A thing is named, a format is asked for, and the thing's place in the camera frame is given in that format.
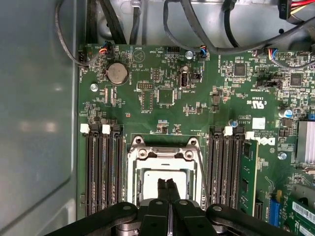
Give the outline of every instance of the mounting screw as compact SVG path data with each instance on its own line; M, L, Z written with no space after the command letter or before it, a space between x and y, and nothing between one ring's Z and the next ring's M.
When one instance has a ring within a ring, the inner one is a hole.
M193 153L192 153L192 151L186 151L186 152L185 152L185 158L187 158L187 159L193 158Z
M286 154L285 152L279 152L279 153L278 153L278 158L279 158L280 160L286 160L287 154Z
M181 200L181 201L179 201L179 204L180 204L180 205L187 205L188 202L187 202L187 201L184 201L184 200Z
M193 59L193 52L192 52L192 51L187 51L187 52L185 53L185 57L186 57L188 60Z
M147 153L146 150L140 149L140 150L138 151L138 155L139 155L140 158L144 158L144 157L147 157L148 153Z
M96 83L91 84L90 89L92 92L98 91L98 85Z
M212 209L215 211L222 211L222 207L220 207L220 206L213 206Z

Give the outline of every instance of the gray cable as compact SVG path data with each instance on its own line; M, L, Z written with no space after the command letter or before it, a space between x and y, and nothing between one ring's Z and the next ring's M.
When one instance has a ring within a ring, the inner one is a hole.
M99 57L99 53L97 53L95 56L92 57L91 60L89 60L88 62L79 62L76 58L74 58L74 56L71 54L70 50L68 49L64 38L63 38L63 33L61 31L61 27L60 27L60 21L59 21L59 12L60 12L60 8L63 4L64 0L61 0L57 3L56 8L55 8L55 27L56 27L56 31L58 34L58 38L59 41L63 47L63 50L65 51L65 53L68 55L68 57L76 64L83 66L83 67L87 67L91 64L93 64L97 58Z
M167 21L168 21L168 4L170 2L174 2L174 1L170 1L170 0L166 0L164 2L164 7L163 7L163 26L164 26L164 31L166 33L166 35L169 37L169 39L178 47L183 48L187 51L192 51L192 52L196 52L196 53L200 53L200 48L194 48L194 47L189 47L186 46L184 44L182 44L181 42L179 42L174 35L171 33L171 31L168 28L167 25Z
M278 36L275 36L273 38L264 40L259 43L255 43L249 46L243 46L243 47L238 47L238 48L217 48L215 47L210 39L208 38L207 34L203 30L195 11L193 10L192 4L190 0L181 0L181 5L184 9L186 18L195 32L195 34L201 39L201 41L207 46L207 49L214 53L214 54L221 54L221 55L231 55L231 54L239 54L239 53L244 53L247 51L252 51L256 49L261 49L266 46L269 46L271 44L275 44L293 34L295 34L297 31L301 29L305 29L306 27L312 25L315 23L315 17L310 18L309 20L305 21L304 23L288 30L287 32L284 32L283 34L280 34Z
M270 60L273 64L277 65L278 67L281 67L282 69L285 69L285 70L302 70L306 67L309 67L309 66L312 66L312 65L315 65L315 60L309 62L309 63L306 63L305 65L301 65L301 66L286 66L286 65L282 65L281 63L279 63L278 61L272 59Z

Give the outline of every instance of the capacitor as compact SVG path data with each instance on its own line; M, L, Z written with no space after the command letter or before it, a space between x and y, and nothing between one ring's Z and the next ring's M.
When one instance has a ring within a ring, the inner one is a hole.
M185 57L186 57L188 60L193 59L193 52L192 52L192 51L187 51L187 52L185 53Z
M287 158L287 154L285 153L285 152L279 152L278 153L278 158L280 159L280 160L286 160L286 158Z
M279 111L280 118L292 118L293 112L290 109L282 109Z
M232 126L233 128L235 128L235 127L238 126L238 121L237 121L237 120L232 120L232 119L230 119L230 120L228 121L228 125L229 125L229 126Z

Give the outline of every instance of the integrated circuit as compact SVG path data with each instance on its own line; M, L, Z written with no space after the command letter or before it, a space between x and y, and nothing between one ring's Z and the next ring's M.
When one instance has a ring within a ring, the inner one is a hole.
M245 64L235 64L234 65L234 76L245 76L246 66Z
M159 89L157 103L159 105L173 105L174 104L174 90Z
M290 86L301 87L302 86L302 80L303 80L303 74L302 73L291 74Z

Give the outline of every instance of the wire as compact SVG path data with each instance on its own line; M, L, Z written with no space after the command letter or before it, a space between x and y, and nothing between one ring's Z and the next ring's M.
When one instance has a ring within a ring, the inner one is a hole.
M110 0L98 0L116 44L127 44L124 32Z
M140 24L140 8L134 7L133 8L133 25L130 33L129 44L136 44L137 37L138 37L138 30Z
M95 56L93 56L88 62L80 62L71 54L70 50L67 47L67 44L64 41L63 32L62 32L61 27L60 27L59 12L60 12L60 8L61 8L63 3L64 3L64 0L59 1L56 5L56 8L55 8L55 27L56 27L59 41L60 41L65 53L68 55L68 57L75 64L78 64L78 65L83 66L83 67L88 67L89 65L93 64L97 60L99 53L97 53Z
M293 15L293 14L295 14L296 12L298 12L298 11L300 11L300 10L302 10L304 7L306 7L307 5L304 5L304 6L300 6L300 7L297 7L297 8L295 8L295 9L293 9L292 11L291 11L291 15Z
M240 45L237 43L236 39L233 36L232 30L231 30L231 25L230 25L230 14L231 10L226 10L224 12L224 29L226 36L228 38L228 41L232 44L234 48L239 47Z
M193 7L191 5L190 0L181 0L181 5L184 9L186 18L195 32L195 34L201 39L201 41L207 46L208 50L214 54L221 54L221 55L230 55L230 54L239 54L239 53L244 53L247 51L252 51L256 49L262 49L268 45L275 44L293 34L295 34L297 31L304 29L305 27L308 27L312 25L315 21L315 17L310 18L309 20L305 21L304 23L288 30L287 32L284 32L280 35L277 35L273 38L264 40L262 42L258 42L255 44L251 44L248 46L242 46L238 48L217 48L215 47L210 39L208 38L207 34L203 30L203 28L200 25L200 22L196 16L195 11L193 10Z
M174 2L174 1L171 1L171 0L166 0L164 2L164 6L163 6L163 26L164 26L164 31L166 33L166 35L169 37L169 39L178 47L180 48L183 48L187 51L192 51L192 52L196 52L196 53L199 53L200 52L200 49L199 48L194 48L194 47L189 47L189 46L186 46L184 44L182 44L181 42L179 42L175 37L174 35L171 33L171 31L169 30L168 28L168 25L167 25L167 21L168 21L168 4L170 2Z
M315 0L296 1L291 4L291 7L307 5L315 2Z
M305 64L305 65L301 65L301 66L286 66L286 65L282 65L280 64L278 61L272 59L270 60L273 64L277 65L278 67L282 68L282 69L285 69L285 70L301 70L301 69L304 69L306 67L309 67L309 66L312 66L312 65L315 65L315 60Z

